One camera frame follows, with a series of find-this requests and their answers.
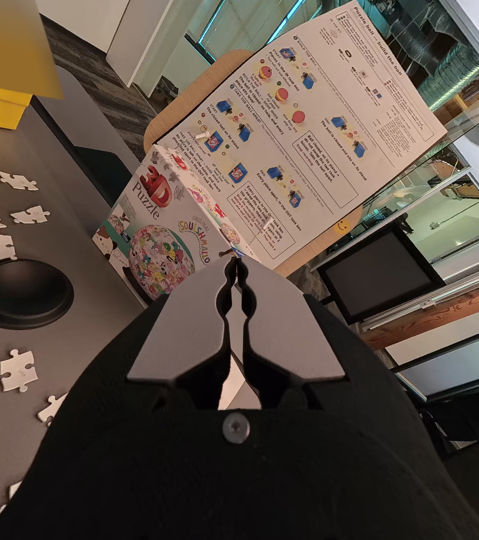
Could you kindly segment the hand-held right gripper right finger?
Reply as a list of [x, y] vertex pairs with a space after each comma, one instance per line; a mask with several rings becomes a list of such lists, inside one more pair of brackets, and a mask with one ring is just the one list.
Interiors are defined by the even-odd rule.
[[288, 391], [307, 403], [313, 383], [345, 380], [338, 361], [302, 292], [260, 262], [238, 260], [245, 314], [243, 369], [263, 409], [276, 409]]

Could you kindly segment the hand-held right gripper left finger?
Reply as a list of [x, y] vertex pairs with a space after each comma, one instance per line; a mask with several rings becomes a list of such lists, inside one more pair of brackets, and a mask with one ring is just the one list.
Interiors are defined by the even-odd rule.
[[198, 409], [217, 409], [230, 373], [227, 314], [238, 259], [229, 255], [167, 297], [127, 379], [185, 391]]

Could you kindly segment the white puzzle pieces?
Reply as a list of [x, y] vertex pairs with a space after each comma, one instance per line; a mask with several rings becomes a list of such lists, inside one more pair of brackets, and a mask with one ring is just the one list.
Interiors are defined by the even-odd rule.
[[[27, 179], [24, 175], [10, 174], [0, 171], [0, 182], [8, 184], [11, 188], [20, 191], [38, 191], [36, 181]], [[14, 224], [37, 225], [47, 222], [49, 211], [44, 211], [41, 206], [34, 206], [23, 211], [10, 214]], [[16, 255], [14, 241], [11, 235], [1, 233], [7, 226], [0, 218], [0, 260], [27, 259]], [[13, 349], [9, 352], [6, 360], [0, 361], [0, 381], [3, 392], [17, 390], [20, 393], [27, 391], [27, 385], [37, 381], [38, 375], [34, 367], [34, 356], [31, 351], [20, 352]]]

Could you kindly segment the colourful puzzle box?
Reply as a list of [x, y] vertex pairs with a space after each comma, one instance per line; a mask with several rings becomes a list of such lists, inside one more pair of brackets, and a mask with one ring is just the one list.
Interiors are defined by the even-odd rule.
[[223, 256], [258, 260], [184, 155], [159, 145], [92, 240], [146, 306]]

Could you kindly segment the black round ball stand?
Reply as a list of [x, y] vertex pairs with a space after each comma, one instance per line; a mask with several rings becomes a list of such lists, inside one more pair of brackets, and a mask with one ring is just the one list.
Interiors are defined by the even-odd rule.
[[29, 330], [62, 318], [74, 287], [56, 267], [33, 259], [0, 260], [0, 328]]

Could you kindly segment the white instruction leaflet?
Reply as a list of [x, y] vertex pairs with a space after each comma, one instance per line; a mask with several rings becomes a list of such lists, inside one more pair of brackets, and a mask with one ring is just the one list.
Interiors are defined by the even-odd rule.
[[222, 386], [218, 410], [259, 410], [261, 403], [246, 381], [242, 363], [234, 354], [230, 355], [229, 375]]

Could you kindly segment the black flat screen monitor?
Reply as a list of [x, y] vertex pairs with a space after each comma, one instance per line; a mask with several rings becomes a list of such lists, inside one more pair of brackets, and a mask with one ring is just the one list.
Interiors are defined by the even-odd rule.
[[349, 326], [446, 285], [394, 223], [325, 262], [317, 273]]

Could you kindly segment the wooden ledge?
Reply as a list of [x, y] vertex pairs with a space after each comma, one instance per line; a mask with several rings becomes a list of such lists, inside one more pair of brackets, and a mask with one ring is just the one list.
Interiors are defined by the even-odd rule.
[[380, 350], [476, 313], [479, 313], [479, 287], [370, 329], [360, 338], [373, 350]]

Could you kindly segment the dark teal seat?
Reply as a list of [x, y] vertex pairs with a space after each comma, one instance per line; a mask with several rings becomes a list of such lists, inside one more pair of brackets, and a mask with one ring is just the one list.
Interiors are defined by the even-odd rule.
[[91, 181], [109, 207], [113, 207], [131, 180], [132, 173], [114, 153], [74, 146], [76, 155], [90, 172]]

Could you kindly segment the black office chair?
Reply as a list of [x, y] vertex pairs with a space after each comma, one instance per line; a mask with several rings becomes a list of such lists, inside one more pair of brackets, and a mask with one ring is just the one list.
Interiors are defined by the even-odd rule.
[[479, 442], [479, 388], [431, 402], [407, 395], [443, 461], [462, 446]]

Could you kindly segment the white printed instruction poster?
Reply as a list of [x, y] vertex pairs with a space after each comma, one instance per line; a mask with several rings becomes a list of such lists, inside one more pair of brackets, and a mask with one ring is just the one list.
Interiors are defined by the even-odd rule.
[[158, 142], [178, 148], [244, 240], [272, 216], [274, 250], [255, 255], [275, 269], [446, 134], [350, 1], [254, 53]]

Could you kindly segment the light wooden board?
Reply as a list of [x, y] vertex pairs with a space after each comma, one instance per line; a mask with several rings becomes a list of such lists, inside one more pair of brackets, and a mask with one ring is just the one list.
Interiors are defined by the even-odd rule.
[[[148, 153], [151, 146], [165, 135], [190, 111], [195, 109], [222, 84], [234, 71], [253, 56], [248, 50], [234, 50], [226, 53], [216, 60], [206, 71], [194, 80], [183, 92], [179, 94], [168, 106], [164, 108], [146, 128], [143, 138], [143, 149]], [[350, 221], [351, 229], [357, 226], [363, 212], [363, 204], [351, 211], [342, 219]], [[333, 225], [313, 239], [306, 246], [294, 253], [287, 260], [277, 266], [274, 271], [287, 278], [292, 273], [307, 264], [327, 247], [335, 243], [344, 235], [338, 235], [332, 230]]]

